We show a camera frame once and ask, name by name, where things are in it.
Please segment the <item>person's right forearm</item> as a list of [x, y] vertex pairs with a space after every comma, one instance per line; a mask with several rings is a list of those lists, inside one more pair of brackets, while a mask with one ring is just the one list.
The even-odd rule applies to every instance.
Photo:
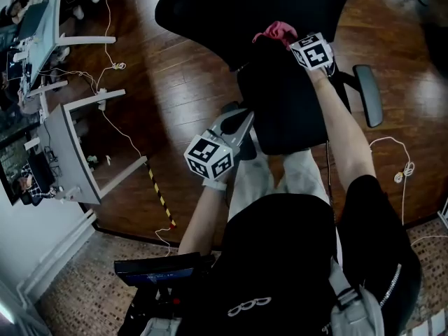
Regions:
[[328, 140], [342, 187], [364, 175], [376, 176], [365, 135], [322, 70], [307, 72], [323, 114]]

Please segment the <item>person's left forearm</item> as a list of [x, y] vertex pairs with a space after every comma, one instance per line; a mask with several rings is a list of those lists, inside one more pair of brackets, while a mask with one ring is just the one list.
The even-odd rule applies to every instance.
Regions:
[[199, 253], [206, 256], [211, 253], [215, 234], [220, 234], [227, 222], [224, 198], [225, 191], [204, 187], [179, 245], [179, 255]]

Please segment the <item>grey desk with white legs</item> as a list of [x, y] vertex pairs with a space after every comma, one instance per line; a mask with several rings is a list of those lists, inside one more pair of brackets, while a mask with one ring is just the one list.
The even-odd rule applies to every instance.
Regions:
[[103, 188], [100, 188], [88, 166], [88, 161], [83, 154], [76, 134], [71, 118], [72, 111], [123, 96], [125, 94], [124, 89], [112, 92], [101, 92], [93, 97], [59, 105], [51, 112], [48, 110], [46, 93], [42, 90], [39, 90], [39, 92], [42, 109], [41, 125], [36, 131], [40, 140], [39, 146], [43, 148], [46, 146], [50, 147], [57, 158], [57, 163], [62, 173], [57, 178], [57, 184], [64, 188], [80, 187], [82, 196], [78, 199], [78, 202], [100, 204], [103, 197], [147, 161], [147, 157], [140, 157], [109, 181]]

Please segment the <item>light blue desk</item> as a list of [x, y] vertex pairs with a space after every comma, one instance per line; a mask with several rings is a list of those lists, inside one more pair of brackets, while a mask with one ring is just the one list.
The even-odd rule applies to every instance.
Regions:
[[26, 39], [19, 41], [18, 52], [14, 54], [13, 62], [22, 67], [20, 89], [24, 98], [31, 94], [32, 85], [54, 49], [63, 46], [81, 44], [113, 44], [114, 36], [60, 36], [60, 2], [48, 0], [45, 10], [38, 19], [36, 31]]

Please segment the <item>white power strip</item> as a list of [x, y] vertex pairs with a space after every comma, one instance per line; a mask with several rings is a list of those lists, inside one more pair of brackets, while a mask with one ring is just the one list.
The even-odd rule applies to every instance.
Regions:
[[78, 202], [78, 199], [82, 196], [81, 188], [74, 186], [71, 188], [64, 188], [62, 185], [56, 187], [56, 195], [54, 198], [61, 203], [65, 202]]

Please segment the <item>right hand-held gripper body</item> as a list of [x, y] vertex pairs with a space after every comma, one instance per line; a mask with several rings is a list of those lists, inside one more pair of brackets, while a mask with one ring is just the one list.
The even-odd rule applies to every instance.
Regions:
[[333, 52], [322, 33], [307, 36], [289, 45], [296, 61], [309, 71], [330, 67], [333, 64]]

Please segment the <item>white baseboard pipes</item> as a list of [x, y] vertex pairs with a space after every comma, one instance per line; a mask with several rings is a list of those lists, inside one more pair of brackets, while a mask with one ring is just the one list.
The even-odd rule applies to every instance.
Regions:
[[95, 212], [88, 209], [70, 231], [40, 257], [31, 273], [16, 286], [24, 310], [30, 309], [42, 296], [60, 270], [95, 233], [92, 224], [96, 219]]

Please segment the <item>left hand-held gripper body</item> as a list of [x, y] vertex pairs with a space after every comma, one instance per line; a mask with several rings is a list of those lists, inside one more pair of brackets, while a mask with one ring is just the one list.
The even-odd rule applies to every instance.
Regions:
[[240, 133], [225, 134], [219, 128], [209, 128], [193, 138], [184, 158], [191, 172], [217, 181], [234, 167], [239, 151]]

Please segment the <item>black chest monitor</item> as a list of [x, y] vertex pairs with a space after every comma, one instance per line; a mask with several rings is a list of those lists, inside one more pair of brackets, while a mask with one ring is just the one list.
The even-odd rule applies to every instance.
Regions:
[[207, 273], [216, 258], [214, 255], [188, 253], [139, 260], [116, 260], [114, 272], [128, 286], [171, 286], [177, 282]]

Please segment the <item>person's light grey trousers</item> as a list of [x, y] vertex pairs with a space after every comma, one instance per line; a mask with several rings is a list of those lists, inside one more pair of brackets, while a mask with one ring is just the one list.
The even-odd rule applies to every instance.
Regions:
[[228, 218], [232, 219], [261, 197], [273, 193], [313, 195], [329, 203], [321, 173], [309, 149], [286, 155], [284, 174], [278, 185], [261, 151], [253, 160], [241, 161], [234, 180]]

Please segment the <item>yellow black striped floor strip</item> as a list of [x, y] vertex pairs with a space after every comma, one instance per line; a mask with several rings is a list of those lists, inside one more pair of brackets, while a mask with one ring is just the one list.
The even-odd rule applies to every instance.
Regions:
[[164, 197], [162, 196], [162, 193], [160, 191], [158, 183], [155, 180], [155, 177], [154, 177], [153, 171], [151, 169], [150, 163], [148, 161], [146, 161], [144, 164], [145, 164], [145, 166], [146, 166], [146, 168], [148, 170], [148, 175], [150, 177], [150, 180], [153, 183], [153, 187], [155, 189], [156, 195], [157, 195], [157, 197], [158, 197], [158, 199], [159, 199], [159, 201], [160, 201], [160, 203], [161, 203], [161, 205], [162, 205], [162, 207], [164, 209], [164, 212], [166, 213], [166, 215], [167, 215], [167, 217], [169, 219], [169, 229], [172, 230], [172, 229], [176, 228], [176, 222], [175, 222], [175, 220], [173, 219], [173, 217], [171, 215], [171, 212], [170, 212], [170, 210], [169, 210], [169, 208], [168, 208], [168, 206], [167, 206], [167, 204], [165, 202]]

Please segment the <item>black chair seat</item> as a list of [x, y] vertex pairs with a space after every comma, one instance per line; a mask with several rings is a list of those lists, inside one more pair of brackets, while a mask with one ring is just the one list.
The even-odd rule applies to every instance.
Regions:
[[265, 154], [291, 154], [327, 141], [314, 86], [282, 42], [260, 37], [237, 82]]

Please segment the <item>pink cloth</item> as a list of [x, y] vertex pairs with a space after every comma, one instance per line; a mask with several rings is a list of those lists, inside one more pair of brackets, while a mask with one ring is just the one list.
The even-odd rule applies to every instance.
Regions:
[[252, 43], [255, 43], [261, 36], [282, 42], [288, 51], [291, 50], [291, 44], [298, 40], [295, 28], [282, 21], [275, 21], [264, 32], [257, 33], [253, 37]]

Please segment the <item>person's black shirt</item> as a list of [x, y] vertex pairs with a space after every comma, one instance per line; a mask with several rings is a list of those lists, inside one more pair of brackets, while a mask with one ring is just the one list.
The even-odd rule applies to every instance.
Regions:
[[148, 285], [119, 336], [176, 317], [176, 336], [335, 336], [331, 316], [372, 296], [385, 336], [399, 336], [417, 302], [421, 266], [409, 237], [370, 175], [346, 193], [339, 223], [321, 199], [271, 194], [227, 224], [221, 255], [188, 284], [178, 313], [154, 305]]

